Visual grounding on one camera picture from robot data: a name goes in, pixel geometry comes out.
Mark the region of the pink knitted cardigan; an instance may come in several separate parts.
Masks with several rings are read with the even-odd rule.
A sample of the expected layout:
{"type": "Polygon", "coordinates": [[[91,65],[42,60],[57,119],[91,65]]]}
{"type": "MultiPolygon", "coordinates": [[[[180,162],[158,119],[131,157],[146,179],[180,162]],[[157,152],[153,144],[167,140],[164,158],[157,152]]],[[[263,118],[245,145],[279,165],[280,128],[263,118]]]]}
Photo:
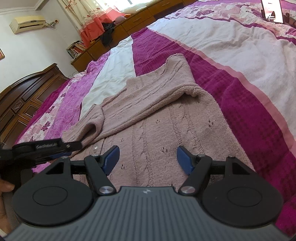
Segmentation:
{"type": "Polygon", "coordinates": [[[109,176],[116,188],[179,188],[186,179],[177,161],[179,146],[215,160],[233,155],[251,166],[217,102],[196,84],[182,54],[130,78],[118,94],[94,104],[62,139],[81,142],[73,160],[101,155],[117,145],[120,158],[109,176]]]}

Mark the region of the dark wooden headboard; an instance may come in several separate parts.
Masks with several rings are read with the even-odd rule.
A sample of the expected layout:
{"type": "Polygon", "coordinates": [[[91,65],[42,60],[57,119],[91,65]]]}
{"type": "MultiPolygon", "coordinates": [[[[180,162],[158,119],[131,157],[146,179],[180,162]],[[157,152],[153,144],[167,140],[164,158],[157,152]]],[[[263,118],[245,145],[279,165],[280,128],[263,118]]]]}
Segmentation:
{"type": "Polygon", "coordinates": [[[1,148],[11,148],[46,98],[68,78],[54,63],[1,92],[1,148]]]}

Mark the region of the row of books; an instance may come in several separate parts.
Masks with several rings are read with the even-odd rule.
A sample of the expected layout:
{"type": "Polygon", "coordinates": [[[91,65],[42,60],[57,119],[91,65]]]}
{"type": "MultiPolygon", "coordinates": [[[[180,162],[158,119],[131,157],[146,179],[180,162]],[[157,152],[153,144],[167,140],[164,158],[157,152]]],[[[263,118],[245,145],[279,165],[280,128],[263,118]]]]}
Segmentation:
{"type": "Polygon", "coordinates": [[[75,59],[78,57],[80,54],[82,54],[86,50],[86,46],[81,40],[78,40],[74,43],[72,43],[66,51],[68,54],[71,56],[72,59],[75,59]]]}

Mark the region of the framed floral picture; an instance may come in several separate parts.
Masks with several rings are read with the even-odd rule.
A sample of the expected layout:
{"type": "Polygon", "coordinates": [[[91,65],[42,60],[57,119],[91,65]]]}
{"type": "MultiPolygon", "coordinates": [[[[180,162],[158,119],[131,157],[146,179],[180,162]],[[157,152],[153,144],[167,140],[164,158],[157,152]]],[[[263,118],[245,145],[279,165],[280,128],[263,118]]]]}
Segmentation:
{"type": "Polygon", "coordinates": [[[1,51],[1,49],[0,49],[0,60],[2,60],[2,59],[4,59],[5,58],[5,55],[4,55],[4,53],[1,51]]]}

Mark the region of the black garment on cabinet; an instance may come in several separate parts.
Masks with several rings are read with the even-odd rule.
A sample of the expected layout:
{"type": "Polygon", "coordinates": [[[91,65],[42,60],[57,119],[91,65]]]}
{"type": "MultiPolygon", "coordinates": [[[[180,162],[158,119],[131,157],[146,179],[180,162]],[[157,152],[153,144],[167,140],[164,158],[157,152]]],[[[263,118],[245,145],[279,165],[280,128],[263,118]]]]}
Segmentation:
{"type": "Polygon", "coordinates": [[[104,47],[107,47],[112,42],[112,33],[115,29],[115,22],[102,23],[104,28],[104,33],[100,36],[100,40],[104,47]]]}

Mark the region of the pink purple striped bedspread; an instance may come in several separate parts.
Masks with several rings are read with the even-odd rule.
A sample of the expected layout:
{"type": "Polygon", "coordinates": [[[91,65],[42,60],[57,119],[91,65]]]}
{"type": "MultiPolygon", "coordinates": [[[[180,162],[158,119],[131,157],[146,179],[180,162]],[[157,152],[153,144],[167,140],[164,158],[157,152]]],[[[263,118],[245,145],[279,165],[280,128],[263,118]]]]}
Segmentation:
{"type": "Polygon", "coordinates": [[[88,64],[18,142],[59,138],[133,77],[182,54],[217,102],[254,169],[283,197],[276,226],[295,234],[295,29],[260,1],[200,1],[157,20],[88,64]]]}

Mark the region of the orange floral curtain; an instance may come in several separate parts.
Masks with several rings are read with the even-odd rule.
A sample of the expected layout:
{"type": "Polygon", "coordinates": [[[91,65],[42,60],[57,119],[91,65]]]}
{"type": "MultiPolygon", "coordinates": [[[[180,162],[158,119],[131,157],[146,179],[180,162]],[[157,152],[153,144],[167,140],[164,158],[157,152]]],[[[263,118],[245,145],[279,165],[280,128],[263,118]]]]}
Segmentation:
{"type": "Polygon", "coordinates": [[[58,3],[86,47],[105,32],[104,23],[112,23],[119,16],[124,16],[107,1],[61,0],[58,3]]]}

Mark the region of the pink plush toy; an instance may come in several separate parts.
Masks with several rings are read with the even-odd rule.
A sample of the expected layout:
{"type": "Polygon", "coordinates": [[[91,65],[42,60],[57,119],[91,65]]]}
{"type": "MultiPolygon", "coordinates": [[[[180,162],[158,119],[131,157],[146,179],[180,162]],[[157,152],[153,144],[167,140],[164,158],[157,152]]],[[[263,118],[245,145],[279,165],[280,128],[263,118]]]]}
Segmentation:
{"type": "Polygon", "coordinates": [[[115,20],[114,23],[116,25],[122,23],[123,21],[127,20],[130,17],[130,14],[125,14],[124,16],[118,16],[115,20]]]}

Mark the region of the long wooden low cabinet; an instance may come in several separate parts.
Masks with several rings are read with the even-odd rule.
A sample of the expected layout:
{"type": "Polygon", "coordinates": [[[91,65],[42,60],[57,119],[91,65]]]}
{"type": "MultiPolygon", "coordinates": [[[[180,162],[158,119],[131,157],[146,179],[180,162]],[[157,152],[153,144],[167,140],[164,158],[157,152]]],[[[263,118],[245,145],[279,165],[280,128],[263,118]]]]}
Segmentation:
{"type": "Polygon", "coordinates": [[[185,6],[194,3],[190,0],[162,0],[156,1],[148,6],[141,8],[135,14],[128,17],[122,23],[114,28],[111,34],[112,41],[106,47],[102,44],[100,39],[91,43],[83,53],[78,55],[71,65],[81,72],[86,69],[91,61],[98,60],[103,54],[108,52],[111,48],[117,46],[119,42],[131,34],[147,27],[156,20],[165,17],[166,15],[181,9],[185,6]]]}

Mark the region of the smartphone on stand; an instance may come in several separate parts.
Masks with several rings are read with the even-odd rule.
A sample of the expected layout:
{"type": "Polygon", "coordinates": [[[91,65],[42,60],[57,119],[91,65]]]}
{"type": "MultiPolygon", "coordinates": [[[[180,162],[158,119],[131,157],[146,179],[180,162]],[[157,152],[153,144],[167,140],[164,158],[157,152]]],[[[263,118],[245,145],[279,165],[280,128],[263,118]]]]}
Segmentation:
{"type": "Polygon", "coordinates": [[[261,5],[266,21],[283,24],[280,0],[261,0],[261,5]]]}

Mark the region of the white wall air conditioner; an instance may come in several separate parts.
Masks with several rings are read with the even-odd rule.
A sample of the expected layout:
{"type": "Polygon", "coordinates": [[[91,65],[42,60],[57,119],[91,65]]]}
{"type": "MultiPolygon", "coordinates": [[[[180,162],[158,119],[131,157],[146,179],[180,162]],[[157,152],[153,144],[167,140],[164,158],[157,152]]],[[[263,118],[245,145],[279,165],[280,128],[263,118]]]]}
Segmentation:
{"type": "Polygon", "coordinates": [[[20,16],[14,18],[10,23],[10,28],[14,34],[38,30],[46,25],[43,16],[20,16]]]}

